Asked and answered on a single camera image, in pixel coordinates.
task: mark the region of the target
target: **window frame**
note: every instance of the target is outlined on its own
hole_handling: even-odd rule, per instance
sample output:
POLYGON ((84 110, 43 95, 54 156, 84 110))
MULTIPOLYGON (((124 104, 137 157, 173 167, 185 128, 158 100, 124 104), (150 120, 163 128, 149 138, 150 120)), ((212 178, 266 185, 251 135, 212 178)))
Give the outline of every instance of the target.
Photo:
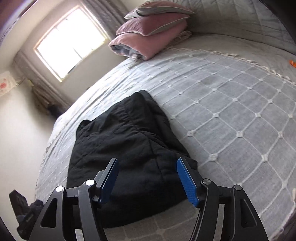
POLYGON ((106 34, 106 32, 104 31, 103 27, 99 24, 98 20, 96 19, 96 17, 84 6, 84 5, 80 5, 77 4, 75 7, 71 8, 68 12, 66 12, 61 18, 59 18, 46 32, 45 34, 42 35, 42 37, 37 41, 37 43, 35 44, 35 46, 33 47, 33 51, 34 53, 38 56, 38 58, 41 60, 41 62, 46 66, 46 68, 57 78, 57 80, 59 82, 63 82, 63 80, 68 76, 68 74, 75 68, 77 67, 85 58, 87 58, 91 53, 93 53, 95 50, 97 50, 98 48, 100 48, 103 44, 105 44, 107 41, 109 40, 108 35, 106 34), (99 33, 105 38, 105 40, 96 48, 93 49, 87 56, 85 57, 81 57, 79 55, 79 53, 76 52, 76 50, 74 49, 74 51, 79 55, 79 57, 81 58, 81 60, 75 65, 73 66, 73 68, 63 77, 61 78, 57 72, 54 71, 54 69, 47 63, 47 61, 42 57, 41 53, 38 51, 38 47, 41 44, 41 42, 49 35, 49 33, 51 33, 51 31, 56 28, 63 20, 65 20, 72 12, 74 12, 75 10, 80 9, 88 18, 89 20, 91 20, 91 22, 94 24, 94 26, 97 28, 97 30, 99 31, 99 33))

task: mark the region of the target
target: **bright window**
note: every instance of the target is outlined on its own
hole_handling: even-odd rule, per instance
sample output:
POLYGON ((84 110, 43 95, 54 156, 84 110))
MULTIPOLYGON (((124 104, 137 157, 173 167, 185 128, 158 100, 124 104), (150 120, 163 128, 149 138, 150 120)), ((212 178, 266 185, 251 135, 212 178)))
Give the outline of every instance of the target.
POLYGON ((35 50, 45 65, 62 81, 105 40, 99 27, 78 8, 54 26, 35 50))

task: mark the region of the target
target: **stack of pillows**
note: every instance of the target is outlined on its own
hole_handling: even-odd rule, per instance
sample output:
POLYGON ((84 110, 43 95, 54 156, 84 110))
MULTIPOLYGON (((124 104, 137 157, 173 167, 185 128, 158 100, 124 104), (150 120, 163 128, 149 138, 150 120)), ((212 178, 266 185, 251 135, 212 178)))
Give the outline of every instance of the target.
POLYGON ((145 2, 124 18, 109 46, 118 55, 148 60, 187 27, 191 10, 169 1, 145 2))

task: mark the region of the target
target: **folded black garment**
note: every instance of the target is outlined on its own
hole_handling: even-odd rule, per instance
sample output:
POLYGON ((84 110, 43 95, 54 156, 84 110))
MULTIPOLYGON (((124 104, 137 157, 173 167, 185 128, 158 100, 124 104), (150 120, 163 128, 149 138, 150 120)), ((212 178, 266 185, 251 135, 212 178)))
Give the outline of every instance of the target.
MULTIPOLYGON (((80 186, 117 158, 120 171, 110 201, 99 209, 104 228, 126 225, 186 199, 176 161, 189 158, 173 134, 164 112, 146 91, 134 93, 93 121, 84 120, 76 133, 67 188, 80 186)), ((79 228, 78 209, 74 208, 79 228)))

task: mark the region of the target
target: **orange object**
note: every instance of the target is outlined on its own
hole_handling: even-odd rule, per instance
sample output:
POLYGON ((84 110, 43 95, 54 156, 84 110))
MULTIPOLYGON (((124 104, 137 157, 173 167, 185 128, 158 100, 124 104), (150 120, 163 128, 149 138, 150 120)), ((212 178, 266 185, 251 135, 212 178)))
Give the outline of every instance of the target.
POLYGON ((293 60, 290 60, 289 63, 290 63, 294 68, 296 68, 296 62, 294 62, 293 60))

